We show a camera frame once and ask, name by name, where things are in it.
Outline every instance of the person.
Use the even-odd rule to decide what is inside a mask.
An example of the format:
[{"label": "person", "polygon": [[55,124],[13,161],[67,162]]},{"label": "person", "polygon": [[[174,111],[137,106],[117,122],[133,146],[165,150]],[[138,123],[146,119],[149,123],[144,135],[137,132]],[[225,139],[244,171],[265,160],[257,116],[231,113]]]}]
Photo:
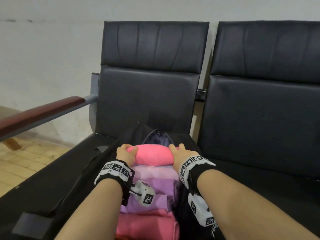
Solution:
[{"label": "person", "polygon": [[[128,147],[131,145],[119,147],[116,158],[131,167],[138,148],[129,153]],[[186,159],[198,155],[195,151],[186,150],[183,144],[179,145],[179,150],[173,144],[169,148],[177,173]],[[273,203],[218,170],[205,170],[198,177],[196,186],[227,240],[319,240]],[[120,183],[111,178],[101,180],[74,211],[55,240],[113,240],[121,201]]]}]

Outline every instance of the armrest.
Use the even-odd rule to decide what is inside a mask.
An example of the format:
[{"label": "armrest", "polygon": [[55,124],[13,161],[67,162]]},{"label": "armrest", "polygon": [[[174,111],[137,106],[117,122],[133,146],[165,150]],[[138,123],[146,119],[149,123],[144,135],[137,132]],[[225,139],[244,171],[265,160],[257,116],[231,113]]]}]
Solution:
[{"label": "armrest", "polygon": [[12,133],[17,132],[15,135],[24,132],[26,130],[32,129],[38,125],[46,123],[56,117],[52,117],[62,112],[66,112],[72,108],[78,107],[79,105],[86,105],[86,99],[78,96],[67,97],[49,104],[45,104],[39,107],[28,109],[21,113],[17,113],[13,116],[4,118],[0,120],[0,141],[4,140],[6,137],[11,137]]}]

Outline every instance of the wall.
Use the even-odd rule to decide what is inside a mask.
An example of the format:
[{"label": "wall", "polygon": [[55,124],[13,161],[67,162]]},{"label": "wall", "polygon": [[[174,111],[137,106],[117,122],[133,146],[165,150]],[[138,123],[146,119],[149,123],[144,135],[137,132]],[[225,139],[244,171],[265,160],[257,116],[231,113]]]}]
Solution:
[{"label": "wall", "polygon": [[[218,21],[319,20],[319,7],[320,0],[0,0],[0,106],[22,111],[88,95],[104,20],[210,21],[207,62]],[[195,139],[201,111],[198,104]],[[36,132],[78,143],[91,133],[88,107]]]}]

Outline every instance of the wooden chair leg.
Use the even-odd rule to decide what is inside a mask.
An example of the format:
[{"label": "wooden chair leg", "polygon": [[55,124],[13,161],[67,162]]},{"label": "wooden chair leg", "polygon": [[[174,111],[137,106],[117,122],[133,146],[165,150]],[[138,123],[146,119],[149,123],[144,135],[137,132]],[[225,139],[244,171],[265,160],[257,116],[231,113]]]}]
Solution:
[{"label": "wooden chair leg", "polygon": [[19,143],[13,138],[8,138],[2,141],[2,143],[6,145],[7,148],[13,151],[16,151],[21,148],[21,145],[19,145]]}]

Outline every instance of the yellow tile floor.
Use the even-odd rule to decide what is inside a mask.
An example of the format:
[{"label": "yellow tile floor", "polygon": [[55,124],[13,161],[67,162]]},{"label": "yellow tile floor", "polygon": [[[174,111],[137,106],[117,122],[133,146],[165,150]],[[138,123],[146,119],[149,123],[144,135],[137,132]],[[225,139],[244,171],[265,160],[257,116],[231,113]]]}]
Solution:
[{"label": "yellow tile floor", "polygon": [[71,149],[36,137],[14,139],[21,149],[12,151],[0,143],[0,197]]}]

